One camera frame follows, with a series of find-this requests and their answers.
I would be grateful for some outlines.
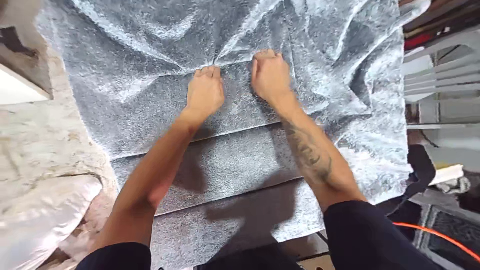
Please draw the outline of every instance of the black sleeve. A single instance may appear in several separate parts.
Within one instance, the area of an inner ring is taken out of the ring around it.
[[[141,243],[128,242],[108,245],[90,253],[76,270],[128,269],[150,270],[150,249]]]
[[[363,201],[331,205],[324,214],[336,270],[437,270],[375,206]]]

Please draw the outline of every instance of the wrist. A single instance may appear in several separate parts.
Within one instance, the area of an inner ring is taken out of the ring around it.
[[[208,115],[204,116],[204,114],[198,110],[184,108],[178,116],[177,121],[196,130],[203,124],[203,122],[205,122],[207,117]]]
[[[287,118],[298,112],[303,112],[300,107],[300,104],[297,100],[295,94],[290,91],[279,95],[275,98],[275,101],[270,104],[272,108],[279,114],[282,118]]]

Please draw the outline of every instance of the black pants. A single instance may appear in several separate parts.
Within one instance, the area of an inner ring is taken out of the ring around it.
[[[336,270],[438,269],[375,206],[346,201],[330,206],[324,221]],[[150,249],[140,243],[109,245],[85,257],[77,270],[150,270]],[[199,270],[299,270],[278,244],[245,250],[198,266]]]

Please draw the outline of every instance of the red object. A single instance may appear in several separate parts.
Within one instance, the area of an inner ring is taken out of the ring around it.
[[[403,223],[403,222],[394,222],[393,223],[394,225],[397,225],[397,226],[403,226],[403,227],[410,227],[410,228],[414,228],[414,229],[419,229],[419,230],[422,230],[422,231],[425,231],[425,232],[428,232],[428,233],[431,233],[431,234],[434,234],[438,237],[441,237],[445,240],[447,240],[448,242],[458,246],[459,248],[461,248],[463,251],[467,252],[470,256],[472,256],[474,259],[476,259],[478,262],[480,262],[480,256],[478,256],[477,254],[475,254],[475,252],[471,251],[468,247],[462,245],[460,242],[458,242],[457,240],[455,239],[452,239],[448,236],[446,236],[445,234],[443,233],[439,233],[437,232],[436,230],[432,230],[430,228],[425,228],[425,227],[422,227],[422,226],[418,226],[418,225],[413,225],[413,224],[408,224],[408,223]]]
[[[405,40],[405,50],[411,50],[418,47],[420,44],[423,44],[433,38],[432,34],[420,34],[416,37],[409,38]]]

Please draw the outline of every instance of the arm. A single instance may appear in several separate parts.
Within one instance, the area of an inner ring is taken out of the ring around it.
[[[220,68],[197,70],[188,86],[187,106],[128,178],[92,251],[122,242],[150,245],[155,211],[173,182],[185,149],[223,100]]]
[[[288,64],[271,49],[255,54],[252,86],[282,119],[300,172],[325,212],[337,202],[363,200],[347,161],[323,130],[301,109],[290,89]]]

